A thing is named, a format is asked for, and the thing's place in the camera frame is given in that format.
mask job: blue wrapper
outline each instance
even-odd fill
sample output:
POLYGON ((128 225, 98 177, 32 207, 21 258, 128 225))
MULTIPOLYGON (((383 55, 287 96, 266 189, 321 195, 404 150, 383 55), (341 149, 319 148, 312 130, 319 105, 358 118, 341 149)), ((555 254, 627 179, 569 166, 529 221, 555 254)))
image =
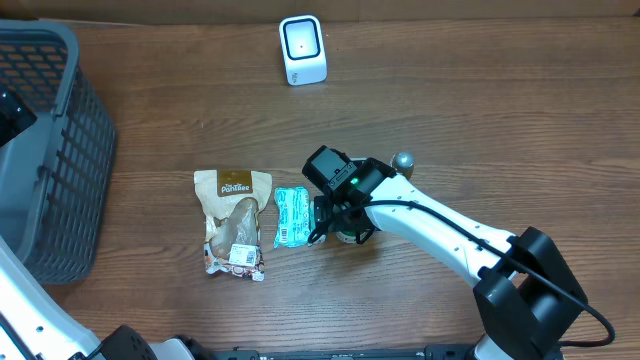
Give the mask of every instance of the blue wrapper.
POLYGON ((298 247, 307 244, 309 229, 309 192, 302 186, 276 188, 274 198, 280 219, 273 247, 298 247))

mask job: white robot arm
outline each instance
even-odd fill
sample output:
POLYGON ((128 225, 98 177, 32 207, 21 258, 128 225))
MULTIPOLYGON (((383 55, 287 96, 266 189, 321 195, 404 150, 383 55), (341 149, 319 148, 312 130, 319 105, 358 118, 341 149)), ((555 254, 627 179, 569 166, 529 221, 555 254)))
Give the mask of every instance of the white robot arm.
MULTIPOLYGON (((1 236, 0 289, 0 360, 105 360, 102 342, 51 299, 1 236)), ((158 360, 193 360, 178 339, 149 348, 158 360)))
MULTIPOLYGON (((446 207, 416 189, 400 174, 385 179, 371 192, 371 201, 379 200, 405 200, 427 206, 502 252, 509 251, 511 244, 507 239, 515 236, 506 230, 480 224, 446 207)), ((402 205, 381 205, 368 207, 366 212, 377 229, 408 239, 460 275, 471 287, 480 281, 478 273, 483 266, 492 268, 500 260, 442 221, 416 209, 402 205)))
POLYGON ((473 288, 487 331, 469 351, 472 359, 541 360, 551 353, 557 356, 559 346, 604 346, 613 341, 613 327, 587 305, 550 237, 535 228, 515 236, 451 210, 416 189, 404 176, 411 175, 412 162, 404 167, 397 158, 391 167, 320 147, 302 170, 323 193, 314 199, 316 229, 309 242, 323 232, 348 231, 363 243, 374 230, 381 230, 406 238, 440 260, 473 288), (511 282, 516 271, 529 275, 518 288, 511 282), (560 342, 582 311, 596 317, 608 337, 560 342))

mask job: wooden table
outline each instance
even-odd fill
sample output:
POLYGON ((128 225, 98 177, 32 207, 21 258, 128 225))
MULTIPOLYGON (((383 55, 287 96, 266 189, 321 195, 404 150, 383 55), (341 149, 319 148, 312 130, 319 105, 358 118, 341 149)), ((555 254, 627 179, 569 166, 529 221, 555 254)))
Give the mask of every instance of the wooden table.
MULTIPOLYGON (((273 249, 264 283, 207 276, 197 169, 301 175, 320 145, 417 158, 415 184, 481 222, 552 236, 616 326, 606 349, 640 351, 640 19, 325 24, 329 77, 286 85, 277 25, 77 29, 81 64, 120 134, 91 276, 50 288, 107 336, 183 333, 215 349, 422 347, 483 328, 463 281, 410 242, 378 234, 273 249)), ((565 338, 604 330, 582 316, 565 338)))

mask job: white robot part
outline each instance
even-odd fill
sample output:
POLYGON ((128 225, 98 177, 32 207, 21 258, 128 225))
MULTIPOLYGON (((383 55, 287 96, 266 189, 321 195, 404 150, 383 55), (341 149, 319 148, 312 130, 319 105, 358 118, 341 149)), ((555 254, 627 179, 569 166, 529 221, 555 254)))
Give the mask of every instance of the white robot part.
POLYGON ((476 359, 513 360, 511 356, 502 351, 502 349, 486 335, 482 337, 478 345, 473 349, 473 355, 476 359))
POLYGON ((193 360, 189 349, 178 339, 169 339, 149 346, 158 360, 193 360))
MULTIPOLYGON (((0 289, 0 313, 33 355, 47 360, 67 360, 77 352, 88 355, 100 345, 100 340, 89 329, 73 320, 49 297, 1 236, 0 289)), ((16 351, 6 330, 0 331, 0 355, 9 360, 12 357, 7 354, 16 351)))
MULTIPOLYGON (((461 215, 422 193, 400 174, 385 179, 371 193, 371 197, 371 201, 404 200, 424 205, 502 252, 511 248, 507 239, 514 236, 512 233, 494 229, 461 215)), ((478 271, 483 266, 492 268, 500 260, 449 225, 420 210, 400 205, 379 205, 367 207, 366 212, 378 229, 410 240, 451 268, 471 287, 480 281, 478 271)))

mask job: black cable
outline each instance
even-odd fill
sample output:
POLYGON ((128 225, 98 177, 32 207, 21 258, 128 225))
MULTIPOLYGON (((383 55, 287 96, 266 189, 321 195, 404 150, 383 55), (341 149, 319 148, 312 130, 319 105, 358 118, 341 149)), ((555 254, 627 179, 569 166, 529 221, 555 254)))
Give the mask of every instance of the black cable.
MULTIPOLYGON (((452 220, 450 220, 446 216, 440 214, 439 212, 437 212, 437 211, 435 211, 435 210, 433 210, 433 209, 431 209, 429 207, 426 207, 424 205, 420 205, 420 204, 415 203, 415 202, 405 201, 405 200, 376 200, 376 201, 371 201, 371 202, 366 203, 366 204, 362 204, 362 205, 357 205, 357 206, 353 206, 353 207, 350 207, 350 208, 346 208, 346 209, 342 210, 341 212, 339 212, 338 214, 334 215, 334 217, 335 216, 348 215, 348 214, 350 214, 352 212, 360 211, 360 210, 363 210, 363 209, 371 207, 371 206, 382 206, 382 205, 406 206, 406 207, 409 207, 409 208, 412 208, 412 209, 418 209, 420 211, 423 211, 423 212, 435 217, 436 219, 442 221, 443 223, 445 223, 446 225, 448 225, 452 229, 456 230, 457 232, 459 232, 460 234, 462 234, 463 236, 468 238, 470 241, 476 243, 478 246, 482 247, 483 249, 486 249, 487 251, 491 252, 492 254, 494 254, 494 255, 498 256, 499 258, 501 258, 502 260, 506 261, 507 263, 509 263, 509 265, 513 266, 519 272, 525 273, 525 274, 528 274, 528 275, 534 277, 536 280, 540 281, 541 283, 543 283, 544 285, 546 285, 548 288, 550 288, 551 290, 555 291, 559 295, 562 295, 565 298, 571 300, 576 305, 578 305, 578 307, 580 307, 582 310, 586 311, 591 316, 596 318, 596 320, 598 320, 604 326, 604 328, 607 330, 607 337, 602 339, 602 340, 595 340, 595 341, 574 341, 574 340, 560 341, 560 342, 558 342, 559 346, 601 347, 601 346, 606 346, 606 345, 611 344, 613 342, 613 340, 615 339, 616 331, 613 328, 613 325, 611 325, 609 320, 607 320, 596 309, 594 309, 590 305, 585 304, 584 302, 580 301, 575 296, 573 296, 573 295, 569 294, 568 292, 564 291, 558 285, 556 285, 556 284, 552 283, 551 281, 547 280, 542 275, 540 275, 537 272, 529 269, 527 266, 523 265, 519 261, 514 260, 511 256, 509 256, 509 255, 503 253, 502 251, 496 249, 495 247, 489 245, 484 240, 481 240, 481 239, 477 238, 475 235, 471 234, 469 231, 467 231, 466 229, 464 229, 460 225, 456 224, 455 222, 453 222, 452 220)), ((314 231, 309 235, 309 242, 315 242, 315 241, 318 240, 318 238, 320 236, 324 235, 327 232, 327 230, 329 229, 329 226, 331 225, 332 222, 333 222, 333 218, 330 218, 330 219, 326 220, 325 222, 321 223, 318 227, 316 227, 316 229, 314 229, 314 231)))
POLYGON ((20 351, 22 357, 24 357, 26 360, 36 360, 36 357, 33 356, 31 350, 29 350, 29 347, 24 343, 24 341, 22 341, 20 335, 18 335, 11 324, 9 324, 9 320, 7 320, 7 318, 5 318, 2 313, 0 313, 0 328, 4 330, 4 332, 9 337, 9 340, 11 340, 13 342, 13 345, 15 345, 18 351, 20 351))
POLYGON ((100 345, 98 345, 97 348, 95 348, 89 355, 87 355, 86 360, 91 360, 94 357, 96 357, 98 354, 100 354, 100 351, 102 351, 102 342, 100 343, 100 345))

